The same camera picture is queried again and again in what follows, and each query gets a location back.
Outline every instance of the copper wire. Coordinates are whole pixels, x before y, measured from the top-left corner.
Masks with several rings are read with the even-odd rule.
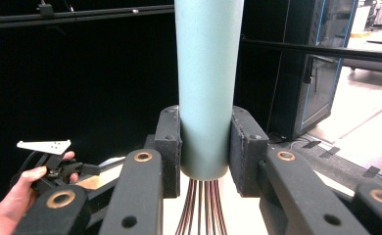
[[[197,233],[201,234],[201,229],[205,227],[207,235],[225,235],[224,217],[222,215],[221,200],[219,197],[218,180],[199,181],[190,179],[188,192],[184,203],[184,209],[178,223],[175,235],[191,234],[194,220],[196,201],[197,207]]]

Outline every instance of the human hand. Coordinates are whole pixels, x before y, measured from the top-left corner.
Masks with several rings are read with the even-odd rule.
[[[65,153],[63,159],[74,158],[75,153]],[[26,211],[32,206],[37,198],[37,193],[31,188],[31,184],[47,173],[47,167],[40,166],[24,171],[20,179],[0,202],[0,234],[11,234]],[[76,182],[76,173],[70,176],[71,182]]]

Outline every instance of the finger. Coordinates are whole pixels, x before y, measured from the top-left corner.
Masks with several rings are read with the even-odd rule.
[[[73,173],[72,175],[70,175],[70,182],[75,183],[75,182],[77,182],[77,180],[78,180],[78,174],[77,173]]]
[[[74,156],[75,156],[75,153],[73,151],[68,151],[64,154],[63,160],[70,160],[74,158]]]
[[[21,174],[20,179],[18,180],[16,186],[18,188],[23,188],[31,185],[32,182],[40,179],[42,176],[44,176],[47,173],[47,167],[40,166],[34,169],[26,170]]]

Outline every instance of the light blue cylinder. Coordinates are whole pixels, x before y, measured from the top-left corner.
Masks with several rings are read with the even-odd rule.
[[[175,0],[181,169],[197,180],[227,172],[244,0]]]

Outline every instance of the white floor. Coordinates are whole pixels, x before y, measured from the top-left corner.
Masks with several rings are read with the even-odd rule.
[[[176,199],[164,199],[164,234],[175,234],[184,208],[188,180],[188,177],[181,174],[181,196]],[[241,198],[237,193],[230,171],[219,180],[219,188],[228,234],[267,234],[259,208],[259,198]],[[197,215],[194,216],[191,234],[198,234]]]
[[[309,134],[340,148],[338,156],[382,174],[382,72],[343,68],[331,116]]]

